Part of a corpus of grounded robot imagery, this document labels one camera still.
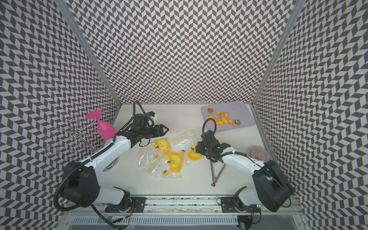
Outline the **orange fish shaped cookie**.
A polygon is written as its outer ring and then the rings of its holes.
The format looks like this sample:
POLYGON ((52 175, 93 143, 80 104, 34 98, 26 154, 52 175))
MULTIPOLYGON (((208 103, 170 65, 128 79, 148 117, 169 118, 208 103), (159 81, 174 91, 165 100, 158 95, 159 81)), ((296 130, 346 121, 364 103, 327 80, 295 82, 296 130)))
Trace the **orange fish shaped cookie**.
POLYGON ((216 124, 217 125, 223 125, 223 124, 225 124, 225 123, 228 123, 228 121, 227 121, 227 119, 225 119, 225 118, 218 118, 218 119, 216 119, 216 124))

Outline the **red metal tongs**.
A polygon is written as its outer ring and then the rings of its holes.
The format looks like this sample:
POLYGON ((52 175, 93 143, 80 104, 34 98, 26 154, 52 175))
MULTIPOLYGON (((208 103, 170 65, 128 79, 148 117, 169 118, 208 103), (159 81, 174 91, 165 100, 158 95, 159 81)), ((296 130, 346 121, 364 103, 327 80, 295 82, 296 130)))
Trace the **red metal tongs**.
POLYGON ((219 181, 219 178, 222 175, 225 167, 226 167, 225 163, 212 163, 212 162, 210 163, 212 187, 215 187, 217 185, 217 182, 219 181))

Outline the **lavender plastic tray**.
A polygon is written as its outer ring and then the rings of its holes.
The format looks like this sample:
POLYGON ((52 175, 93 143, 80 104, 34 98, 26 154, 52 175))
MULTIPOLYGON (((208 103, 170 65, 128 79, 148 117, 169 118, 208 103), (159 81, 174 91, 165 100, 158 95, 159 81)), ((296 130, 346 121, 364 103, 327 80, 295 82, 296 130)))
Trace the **lavender plastic tray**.
POLYGON ((207 120, 208 118, 213 118, 214 120, 216 120, 222 117, 227 119, 228 123, 217 125, 217 131, 225 131, 255 125, 255 119, 251 113, 251 110, 247 107, 245 103, 241 101, 205 105, 201 107, 201 112, 205 120, 207 120), (214 111, 212 113, 209 113, 209 108, 214 109, 214 111), (216 111, 218 110, 221 111, 221 114, 219 116, 216 115, 216 111), (230 123, 234 122, 235 120, 240 120, 241 124, 236 124, 235 127, 232 127, 230 123))

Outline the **duck print resealable bag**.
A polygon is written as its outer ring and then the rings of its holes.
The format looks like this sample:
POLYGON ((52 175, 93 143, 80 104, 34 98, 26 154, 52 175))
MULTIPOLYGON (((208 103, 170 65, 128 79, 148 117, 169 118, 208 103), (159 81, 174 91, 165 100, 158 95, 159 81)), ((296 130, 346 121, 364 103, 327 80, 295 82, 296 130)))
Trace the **duck print resealable bag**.
POLYGON ((184 155, 184 162, 187 165, 204 158, 203 155, 196 152, 198 141, 199 139, 193 129, 172 139, 175 149, 184 155))

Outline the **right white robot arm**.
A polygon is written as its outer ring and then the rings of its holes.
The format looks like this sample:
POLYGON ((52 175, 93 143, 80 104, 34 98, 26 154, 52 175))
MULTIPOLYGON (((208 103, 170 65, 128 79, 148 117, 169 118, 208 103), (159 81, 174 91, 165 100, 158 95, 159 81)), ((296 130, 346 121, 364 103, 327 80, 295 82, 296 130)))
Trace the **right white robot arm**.
POLYGON ((241 176, 252 178, 253 189, 244 186, 235 193, 243 206, 263 205, 269 211, 277 212, 295 192, 275 161, 256 160, 228 143, 220 143, 211 130, 202 133, 201 139, 195 149, 197 153, 212 163, 224 163, 239 170, 241 176))

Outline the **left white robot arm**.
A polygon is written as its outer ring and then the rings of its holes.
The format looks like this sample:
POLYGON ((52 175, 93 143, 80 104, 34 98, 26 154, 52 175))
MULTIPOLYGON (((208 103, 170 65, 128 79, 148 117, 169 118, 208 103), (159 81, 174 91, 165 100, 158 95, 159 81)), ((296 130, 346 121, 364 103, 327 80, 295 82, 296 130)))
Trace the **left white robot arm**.
POLYGON ((59 211, 70 211, 79 207, 109 204, 127 206, 128 191, 114 187, 103 188, 98 176, 123 153, 129 151, 143 139, 163 137, 169 128, 160 124, 150 128, 130 126, 116 133, 110 144, 81 162, 70 162, 63 170, 62 181, 57 187, 54 207, 59 211))

